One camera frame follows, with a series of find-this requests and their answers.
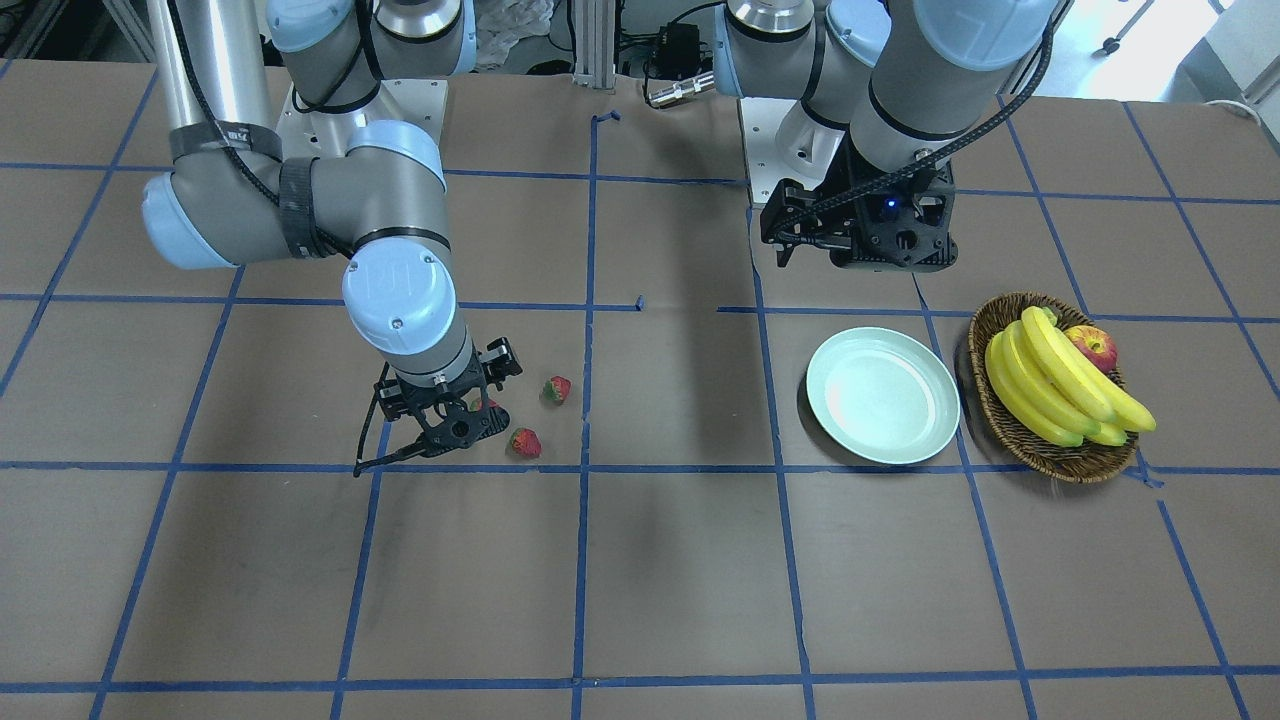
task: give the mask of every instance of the white plate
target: white plate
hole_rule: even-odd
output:
[[[933,457],[960,424],[960,393],[946,365],[887,328],[852,328],[828,338],[809,361],[805,386],[823,429],[876,462]]]

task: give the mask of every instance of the white mounting plate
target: white mounting plate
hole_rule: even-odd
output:
[[[392,97],[404,111],[404,120],[425,129],[436,143],[444,127],[444,106],[449,96],[449,82],[444,79],[393,79],[384,81]],[[311,114],[293,109],[293,86],[284,97],[284,106],[275,124],[285,158],[320,156],[320,149],[311,128]]]
[[[782,178],[792,178],[813,190],[822,177],[800,174],[783,161],[774,138],[778,126],[787,117],[796,100],[773,97],[742,97],[739,118],[742,120],[742,151],[746,154],[746,173],[751,183],[751,204],[763,208]]]

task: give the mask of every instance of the bunch of bananas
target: bunch of bananas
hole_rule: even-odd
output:
[[[1027,429],[1059,447],[1121,446],[1156,429],[1151,413],[1079,351],[1048,307],[1027,307],[987,343],[987,377]]]

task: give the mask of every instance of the wicker basket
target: wicker basket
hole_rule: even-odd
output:
[[[1129,433],[1129,441],[1120,447],[1108,447],[1084,441],[1080,447],[1057,447],[1028,430],[996,397],[987,380],[987,343],[1005,325],[1016,320],[1024,309],[1048,305],[1059,313],[1059,327],[1094,324],[1075,307],[1038,292],[1011,292],[987,301],[969,323],[969,360],[978,401],[996,438],[1019,460],[1033,469],[1068,483],[1098,483],[1120,474],[1138,450],[1138,436]],[[1116,368],[1110,377],[1124,387],[1124,377]]]

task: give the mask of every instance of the apple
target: apple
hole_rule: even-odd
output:
[[[1066,338],[1071,341],[1093,366],[1110,373],[1116,366],[1116,343],[1102,328],[1093,325],[1075,325],[1066,329]]]

